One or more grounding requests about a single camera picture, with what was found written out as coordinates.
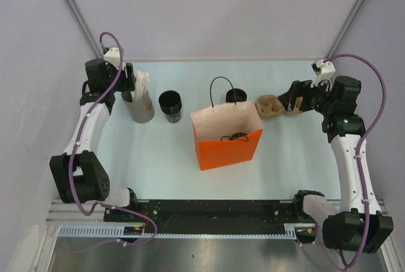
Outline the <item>black ribbed coffee cup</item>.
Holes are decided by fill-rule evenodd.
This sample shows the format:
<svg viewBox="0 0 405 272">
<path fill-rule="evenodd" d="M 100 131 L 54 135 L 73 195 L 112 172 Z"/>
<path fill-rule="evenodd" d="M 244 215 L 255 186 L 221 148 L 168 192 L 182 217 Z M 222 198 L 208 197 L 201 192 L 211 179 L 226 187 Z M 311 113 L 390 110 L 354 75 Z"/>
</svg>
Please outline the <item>black ribbed coffee cup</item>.
<svg viewBox="0 0 405 272">
<path fill-rule="evenodd" d="M 225 102 L 244 102 L 247 101 L 247 94 L 242 89 L 230 89 L 225 95 Z"/>
</svg>

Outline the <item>orange paper bag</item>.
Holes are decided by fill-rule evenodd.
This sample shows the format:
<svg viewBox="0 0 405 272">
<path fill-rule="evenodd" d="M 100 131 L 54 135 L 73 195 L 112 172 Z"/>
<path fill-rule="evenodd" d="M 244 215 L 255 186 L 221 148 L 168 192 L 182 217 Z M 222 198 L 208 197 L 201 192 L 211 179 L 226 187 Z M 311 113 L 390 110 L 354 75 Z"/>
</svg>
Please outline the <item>orange paper bag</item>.
<svg viewBox="0 0 405 272">
<path fill-rule="evenodd" d="M 263 122 L 254 102 L 226 102 L 191 113 L 197 162 L 200 170 L 242 163 L 253 159 L 263 133 Z M 247 142 L 229 140 L 246 133 Z"/>
</svg>

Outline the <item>black smooth coffee cup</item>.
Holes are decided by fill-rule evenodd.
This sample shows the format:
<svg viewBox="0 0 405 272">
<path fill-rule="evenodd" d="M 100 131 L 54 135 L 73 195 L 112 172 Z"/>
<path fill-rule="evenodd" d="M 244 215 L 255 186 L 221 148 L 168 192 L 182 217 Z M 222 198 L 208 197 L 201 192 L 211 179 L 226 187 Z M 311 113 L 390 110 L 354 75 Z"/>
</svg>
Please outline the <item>black smooth coffee cup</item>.
<svg viewBox="0 0 405 272">
<path fill-rule="evenodd" d="M 182 100 L 174 90 L 164 91 L 158 98 L 159 106 L 170 123 L 180 121 L 182 117 Z"/>
</svg>

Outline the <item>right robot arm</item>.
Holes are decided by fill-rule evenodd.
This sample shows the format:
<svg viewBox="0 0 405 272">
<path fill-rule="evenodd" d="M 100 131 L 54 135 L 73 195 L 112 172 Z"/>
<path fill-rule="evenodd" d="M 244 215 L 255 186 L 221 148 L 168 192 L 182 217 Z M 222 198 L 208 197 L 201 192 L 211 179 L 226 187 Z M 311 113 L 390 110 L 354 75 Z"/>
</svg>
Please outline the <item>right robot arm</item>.
<svg viewBox="0 0 405 272">
<path fill-rule="evenodd" d="M 326 133 L 338 167 L 340 207 L 333 207 L 321 192 L 299 190 L 294 196 L 292 215 L 299 222 L 313 219 L 322 230 L 329 249 L 374 254 L 394 229 L 390 216 L 382 214 L 371 186 L 366 162 L 366 128 L 355 113 L 361 82 L 338 76 L 330 91 L 315 87 L 310 80 L 294 81 L 278 97 L 291 110 L 298 98 L 300 111 L 315 110 L 323 116 Z"/>
</svg>

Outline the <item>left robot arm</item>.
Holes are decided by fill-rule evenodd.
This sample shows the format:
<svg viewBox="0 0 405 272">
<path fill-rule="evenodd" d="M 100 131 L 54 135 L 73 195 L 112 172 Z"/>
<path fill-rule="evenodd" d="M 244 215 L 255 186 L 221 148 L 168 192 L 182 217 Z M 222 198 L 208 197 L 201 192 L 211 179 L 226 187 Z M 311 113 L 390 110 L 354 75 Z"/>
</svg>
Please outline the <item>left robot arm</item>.
<svg viewBox="0 0 405 272">
<path fill-rule="evenodd" d="M 135 220 L 140 206 L 129 188 L 111 184 L 97 158 L 103 128 L 111 116 L 115 92 L 135 89 L 133 67 L 119 57 L 92 59 L 85 63 L 87 80 L 82 85 L 80 118 L 62 154 L 49 162 L 60 199 L 65 204 L 96 201 L 118 207 L 126 221 Z"/>
</svg>

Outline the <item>black cup lid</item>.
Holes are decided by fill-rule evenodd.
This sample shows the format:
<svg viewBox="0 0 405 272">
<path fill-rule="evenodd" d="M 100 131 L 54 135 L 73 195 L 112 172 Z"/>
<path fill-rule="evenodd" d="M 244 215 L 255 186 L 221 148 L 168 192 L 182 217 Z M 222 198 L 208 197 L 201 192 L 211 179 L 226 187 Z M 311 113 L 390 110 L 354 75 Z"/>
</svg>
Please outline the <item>black cup lid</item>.
<svg viewBox="0 0 405 272">
<path fill-rule="evenodd" d="M 239 133 L 233 134 L 228 139 L 229 140 L 240 140 L 240 141 L 243 141 L 243 142 L 247 142 L 249 140 L 249 137 L 248 137 L 248 135 L 246 133 L 239 132 Z"/>
</svg>

